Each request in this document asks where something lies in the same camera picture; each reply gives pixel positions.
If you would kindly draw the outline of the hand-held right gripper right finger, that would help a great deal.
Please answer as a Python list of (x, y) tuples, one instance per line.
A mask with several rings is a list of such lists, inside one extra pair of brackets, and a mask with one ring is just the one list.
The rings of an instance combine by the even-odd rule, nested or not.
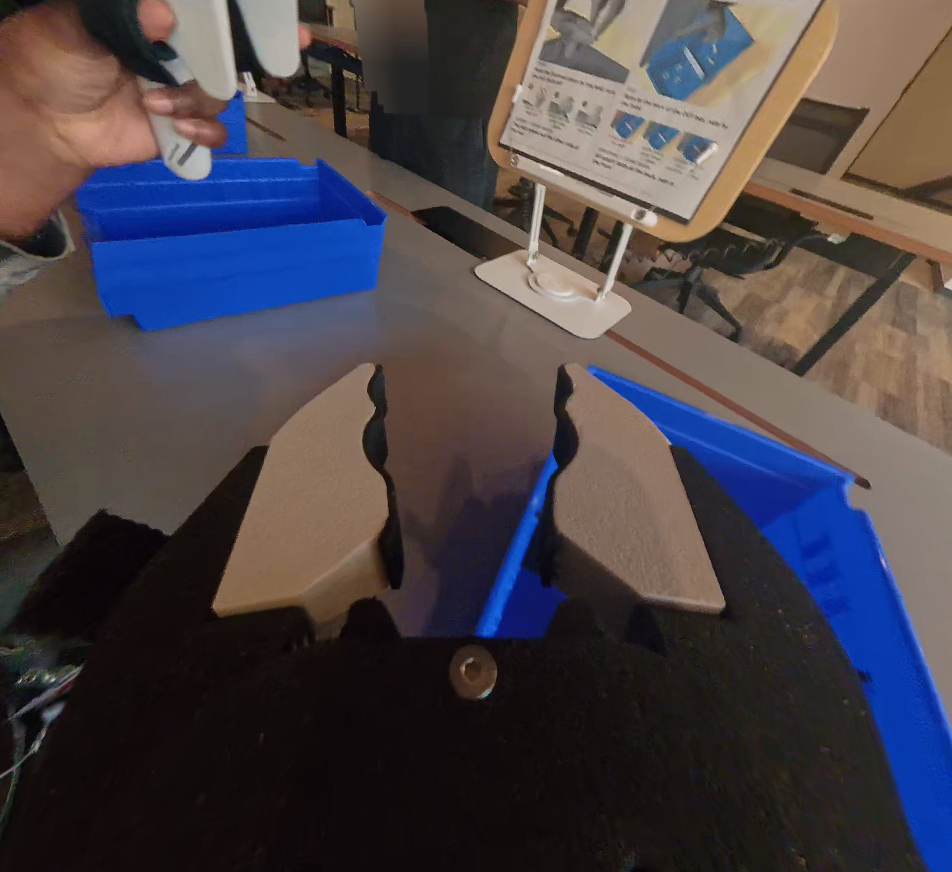
[(725, 597), (660, 428), (577, 364), (557, 371), (554, 415), (541, 582), (600, 614), (640, 604), (720, 614)]

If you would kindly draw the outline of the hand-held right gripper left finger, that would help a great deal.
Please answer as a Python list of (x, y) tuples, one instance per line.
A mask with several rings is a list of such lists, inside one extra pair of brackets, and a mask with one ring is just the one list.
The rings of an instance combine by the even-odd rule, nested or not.
[(217, 617), (299, 609), (331, 640), (353, 605), (400, 588), (386, 421), (383, 367), (363, 364), (277, 430), (211, 604)]

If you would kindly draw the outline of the blue plastic bin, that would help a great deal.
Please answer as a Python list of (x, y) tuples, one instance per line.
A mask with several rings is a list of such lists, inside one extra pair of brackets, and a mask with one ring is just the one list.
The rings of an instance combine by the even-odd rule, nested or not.
[(247, 155), (248, 143), (244, 94), (241, 90), (235, 93), (217, 117), (222, 126), (226, 129), (227, 136), (222, 145), (211, 149), (212, 156), (234, 157)]
[(873, 522), (851, 504), (852, 477), (633, 380), (589, 371), (689, 450), (803, 582), (863, 683), (925, 865), (950, 870), (950, 719)]
[(220, 156), (196, 182), (132, 164), (75, 200), (102, 307), (147, 331), (377, 284), (387, 213), (322, 161)]

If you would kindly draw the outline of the person's left hand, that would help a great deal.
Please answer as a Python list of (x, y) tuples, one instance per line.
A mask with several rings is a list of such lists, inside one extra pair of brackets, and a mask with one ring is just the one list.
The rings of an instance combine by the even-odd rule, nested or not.
[(74, 0), (46, 0), (2, 22), (1, 233), (21, 244), (95, 171), (149, 162), (151, 117), (215, 149), (226, 104), (194, 83), (142, 93), (88, 33)]

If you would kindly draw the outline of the black office chair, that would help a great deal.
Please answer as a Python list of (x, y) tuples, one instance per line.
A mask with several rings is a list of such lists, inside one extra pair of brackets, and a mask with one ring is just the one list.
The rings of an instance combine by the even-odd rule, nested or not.
[[(534, 185), (527, 179), (514, 174), (503, 174), (498, 179), (490, 211), (507, 223), (528, 232), (533, 191)], [(589, 240), (594, 234), (598, 220), (598, 211), (552, 193), (545, 199), (541, 237), (557, 249), (577, 253), (582, 246), (582, 238)]]
[(719, 291), (706, 283), (705, 273), (716, 271), (740, 279), (744, 274), (742, 255), (745, 247), (746, 239), (725, 228), (718, 228), (689, 244), (663, 244), (655, 264), (631, 287), (646, 294), (675, 290), (676, 311), (682, 316), (691, 301), (701, 302), (730, 327), (728, 338), (740, 343), (743, 327), (724, 306)]

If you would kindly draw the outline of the wooden office desk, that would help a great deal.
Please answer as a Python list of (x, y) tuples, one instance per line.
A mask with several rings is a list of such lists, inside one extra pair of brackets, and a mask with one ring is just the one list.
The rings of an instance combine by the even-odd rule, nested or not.
[(927, 260), (940, 290), (950, 288), (950, 214), (885, 191), (771, 159), (763, 159), (744, 195), (797, 213), (835, 234), (860, 235), (896, 251), (884, 273), (859, 295), (798, 359), (792, 372), (805, 377), (876, 305), (914, 259)]

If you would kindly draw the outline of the instruction board on white stand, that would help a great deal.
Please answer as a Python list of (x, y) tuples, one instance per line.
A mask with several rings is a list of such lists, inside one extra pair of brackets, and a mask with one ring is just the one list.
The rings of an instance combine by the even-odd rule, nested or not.
[[(601, 337), (633, 232), (684, 244), (721, 224), (825, 62), (831, 0), (530, 0), (489, 124), (534, 186), (529, 243), (476, 277), (562, 330)], [(622, 226), (598, 282), (541, 251), (546, 194)]]

